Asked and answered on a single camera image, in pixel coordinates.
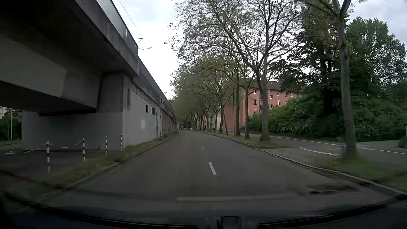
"tree trunk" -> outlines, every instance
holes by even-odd
[[[234,127],[234,135],[240,136],[240,99],[239,99],[239,77],[236,78],[236,120]]]
[[[246,101],[245,101],[245,139],[249,139],[249,90],[246,90]]]
[[[229,135],[229,132],[228,132],[228,124],[227,124],[227,122],[226,122],[226,117],[225,117],[225,110],[222,108],[222,113],[223,113],[223,119],[225,119],[224,120],[224,124],[225,124],[225,131],[226,131],[226,135]]]
[[[210,116],[210,126],[209,126],[209,131],[212,131],[213,129],[213,115]]]
[[[269,136],[269,123],[268,123],[268,113],[269,113],[269,103],[268,103],[268,91],[267,91],[267,57],[268,57],[268,46],[269,46],[269,36],[266,36],[266,43],[264,45],[264,64],[263,64],[263,77],[260,78],[260,73],[257,72],[257,82],[260,83],[260,93],[263,95],[263,110],[261,112],[261,137],[260,141],[270,140]]]
[[[217,131],[217,128],[218,128],[218,112],[216,112],[216,114],[215,114],[215,133],[216,133],[216,131]]]
[[[339,39],[339,56],[341,60],[341,93],[342,93],[342,109],[345,119],[345,141],[346,149],[342,154],[344,159],[352,159],[357,157],[356,138],[354,135],[354,120],[352,101],[350,99],[349,87],[349,56],[346,48],[345,23],[343,18],[338,18],[338,39]]]
[[[219,125],[219,133],[223,134],[223,111],[221,110],[221,123]]]

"building facade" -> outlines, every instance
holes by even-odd
[[[255,84],[253,88],[250,88],[250,95],[248,99],[248,111],[249,115],[260,114],[263,109],[275,109],[280,106],[284,106],[290,99],[298,98],[298,93],[287,92],[281,90],[281,83],[277,81],[269,81],[266,84],[268,105],[265,108],[263,106],[263,95],[260,93],[258,86]],[[239,124],[240,127],[245,125],[245,91],[242,89],[239,98]],[[234,121],[236,115],[236,105],[231,101],[230,104],[225,107],[225,120],[228,130],[234,130]]]

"gray wall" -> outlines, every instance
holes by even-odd
[[[96,108],[99,74],[38,51],[0,34],[0,81]]]

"concrete bridge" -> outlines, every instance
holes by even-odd
[[[160,137],[174,112],[111,0],[2,1],[0,104],[22,114],[22,148],[110,149]]]

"white dashed lane marking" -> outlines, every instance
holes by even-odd
[[[338,156],[337,154],[332,154],[332,153],[328,153],[328,152],[322,152],[322,151],[318,151],[318,150],[311,150],[311,149],[307,149],[307,148],[303,148],[303,147],[298,147],[298,149],[306,150],[306,151],[312,151],[312,152],[316,152],[316,153],[320,153],[320,154],[331,155],[331,156]]]

